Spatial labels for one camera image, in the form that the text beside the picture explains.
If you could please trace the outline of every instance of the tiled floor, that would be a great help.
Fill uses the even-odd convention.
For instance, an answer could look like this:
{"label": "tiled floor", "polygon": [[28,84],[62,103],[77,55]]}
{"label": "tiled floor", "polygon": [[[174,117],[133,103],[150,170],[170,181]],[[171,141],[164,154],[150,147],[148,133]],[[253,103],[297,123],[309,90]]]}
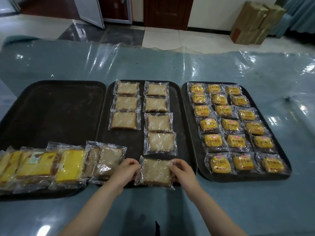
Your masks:
{"label": "tiled floor", "polygon": [[124,43],[161,50],[225,53],[229,51],[258,51],[315,54],[315,46],[301,44],[288,37],[267,38],[261,46],[236,45],[228,35],[178,31],[153,27],[107,25],[104,30],[81,21],[30,15],[0,18],[0,46],[7,36],[30,35],[40,38]]}

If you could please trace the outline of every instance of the wall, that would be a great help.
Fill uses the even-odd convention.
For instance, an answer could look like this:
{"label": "wall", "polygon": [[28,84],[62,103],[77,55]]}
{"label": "wall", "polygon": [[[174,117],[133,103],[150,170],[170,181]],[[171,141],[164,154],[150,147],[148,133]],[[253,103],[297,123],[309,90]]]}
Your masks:
{"label": "wall", "polygon": [[8,0],[0,0],[0,14],[16,12]]}
{"label": "wall", "polygon": [[[189,27],[231,30],[234,21],[247,0],[194,0]],[[276,0],[252,0],[275,3]],[[143,22],[143,0],[132,0],[134,21]]]}

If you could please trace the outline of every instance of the empty black tray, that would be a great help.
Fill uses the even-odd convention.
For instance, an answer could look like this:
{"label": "empty black tray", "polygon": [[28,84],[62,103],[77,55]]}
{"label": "empty black tray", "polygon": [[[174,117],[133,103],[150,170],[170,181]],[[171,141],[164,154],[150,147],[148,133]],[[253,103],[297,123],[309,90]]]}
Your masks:
{"label": "empty black tray", "polygon": [[[48,142],[85,146],[96,140],[106,96],[97,81],[44,80],[31,84],[0,123],[0,150],[46,148]],[[1,199],[65,197],[79,190],[0,196]]]}
{"label": "empty black tray", "polygon": [[[205,84],[236,84],[236,83],[229,83],[229,82],[191,82],[191,83],[205,83]],[[289,168],[289,175],[282,175],[282,174],[237,174],[237,175],[231,175],[231,174],[210,174],[209,170],[206,168],[204,164],[204,159],[205,159],[205,152],[203,151],[203,148],[201,146],[202,140],[199,137],[198,133],[198,127],[196,123],[196,117],[194,114],[194,110],[189,102],[189,96],[187,93],[187,83],[185,83],[182,86],[182,93],[183,93],[183,98],[184,98],[184,103],[186,107],[186,113],[188,117],[188,122],[189,122],[189,127],[190,127],[190,132],[192,136],[192,141],[193,141],[193,147],[195,149],[196,153],[196,158],[197,158],[197,163],[198,163],[198,168],[201,172],[201,174],[214,182],[239,182],[239,181],[264,181],[264,180],[285,180],[290,177],[292,173],[292,168],[291,164],[289,162],[289,159],[287,158],[285,152],[282,150],[280,144],[278,143],[277,139],[274,137],[274,134],[272,133],[270,127],[268,126],[267,122],[265,121],[264,117],[260,113],[259,109],[257,108],[256,104],[254,103],[253,99],[251,96],[248,94],[247,90],[242,87],[242,93],[245,95],[251,106],[257,109],[258,115],[261,119],[261,121],[264,123],[266,128],[270,131],[272,134],[272,140],[274,141],[276,145],[276,149],[278,151],[278,154],[280,157],[284,160],[284,162],[287,164]]]}
{"label": "empty black tray", "polygon": [[[141,97],[141,130],[124,130],[124,129],[115,129],[108,130],[108,123],[110,117],[110,108],[112,105],[112,101],[114,98],[113,90],[115,86],[115,82],[111,83],[108,87],[106,101],[103,111],[103,117],[100,125],[100,133],[97,137],[98,142],[102,143],[112,143],[119,146],[127,147],[127,152],[125,158],[134,158],[139,161],[141,155],[143,155],[144,148],[144,113],[143,109],[143,101],[144,101],[144,80],[122,80],[122,81],[130,81],[130,82],[138,82],[140,83],[140,97]],[[151,81],[150,82],[168,82],[168,81]],[[151,155],[143,155],[144,157],[155,158],[155,159],[165,159],[171,160],[173,158],[180,158],[185,160],[194,170],[197,172],[197,161],[195,158],[194,148],[192,146],[191,135],[189,131],[185,106],[183,97],[181,94],[180,87],[173,83],[169,83],[169,95],[170,95],[170,110],[173,113],[173,130],[176,132],[177,137],[177,148],[178,155],[166,155],[166,154],[151,154]],[[133,183],[129,183],[126,187],[135,187]]]}

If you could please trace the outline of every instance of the brown wooden door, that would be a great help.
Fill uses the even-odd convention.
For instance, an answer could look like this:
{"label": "brown wooden door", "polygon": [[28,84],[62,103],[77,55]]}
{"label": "brown wooden door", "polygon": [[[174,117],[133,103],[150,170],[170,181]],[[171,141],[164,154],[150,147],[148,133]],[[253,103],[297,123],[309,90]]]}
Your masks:
{"label": "brown wooden door", "polygon": [[193,0],[144,0],[144,26],[186,30]]}

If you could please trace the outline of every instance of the open door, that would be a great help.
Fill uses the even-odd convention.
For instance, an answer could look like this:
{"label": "open door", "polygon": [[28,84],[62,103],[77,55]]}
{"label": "open door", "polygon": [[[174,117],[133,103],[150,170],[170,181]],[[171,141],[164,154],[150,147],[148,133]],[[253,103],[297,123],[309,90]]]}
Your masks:
{"label": "open door", "polygon": [[74,0],[82,20],[104,29],[104,21],[98,0]]}

